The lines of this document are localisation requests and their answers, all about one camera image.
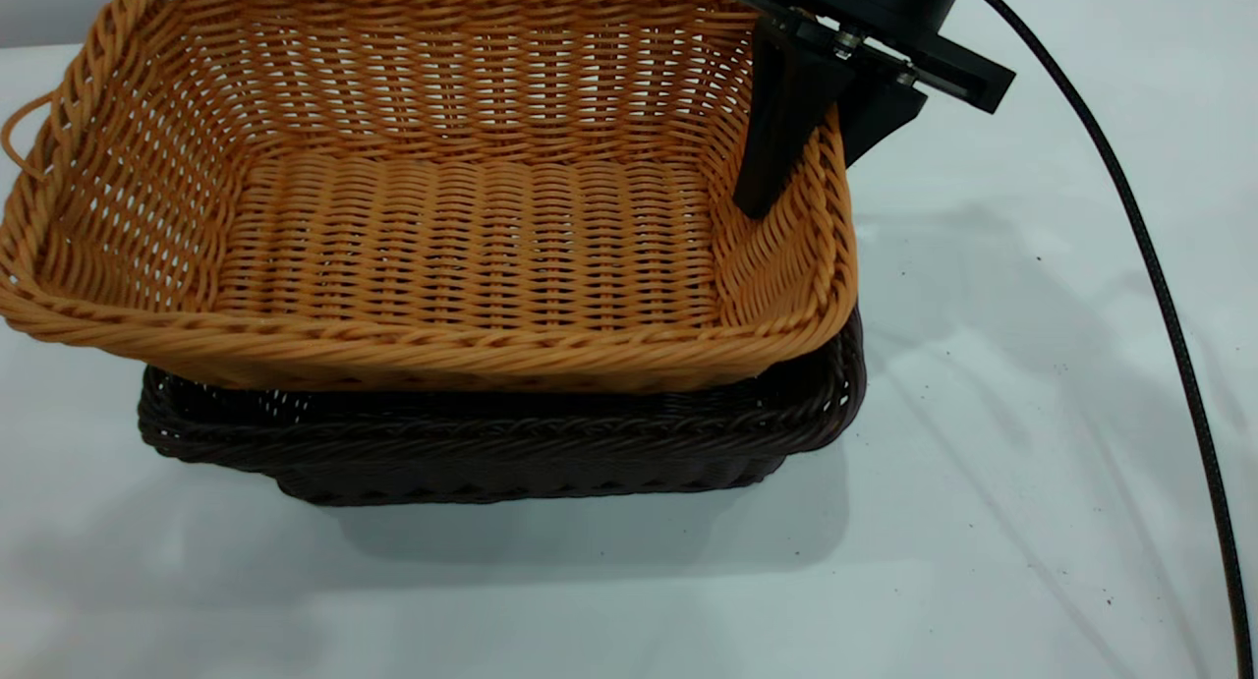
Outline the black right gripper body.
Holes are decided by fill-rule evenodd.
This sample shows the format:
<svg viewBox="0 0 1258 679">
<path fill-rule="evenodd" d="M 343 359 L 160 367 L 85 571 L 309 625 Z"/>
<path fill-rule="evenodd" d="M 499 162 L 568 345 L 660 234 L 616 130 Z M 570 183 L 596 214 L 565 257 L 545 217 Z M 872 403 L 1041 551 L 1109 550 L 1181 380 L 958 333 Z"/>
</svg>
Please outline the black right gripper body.
<svg viewBox="0 0 1258 679">
<path fill-rule="evenodd" d="M 944 38 L 956 0 L 737 0 L 799 26 L 805 18 L 837 23 L 837 34 L 874 38 L 907 58 L 917 79 L 984 112 L 1001 106 L 1015 74 Z"/>
</svg>

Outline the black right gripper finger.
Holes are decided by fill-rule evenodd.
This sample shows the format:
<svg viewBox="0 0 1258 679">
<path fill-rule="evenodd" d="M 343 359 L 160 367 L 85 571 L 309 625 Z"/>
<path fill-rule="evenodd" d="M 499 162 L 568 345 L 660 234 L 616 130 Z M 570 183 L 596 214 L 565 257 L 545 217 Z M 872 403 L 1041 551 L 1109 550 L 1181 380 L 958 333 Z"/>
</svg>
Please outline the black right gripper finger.
<svg viewBox="0 0 1258 679">
<path fill-rule="evenodd" d="M 921 114 L 928 97 L 915 87 L 915 79 L 899 75 L 894 69 L 862 67 L 837 98 L 845 168 Z"/>
<path fill-rule="evenodd" d="M 733 199 L 747 218 L 772 213 L 811 135 L 855 78 L 837 31 L 813 18 L 759 18 L 752 96 Z"/>
</svg>

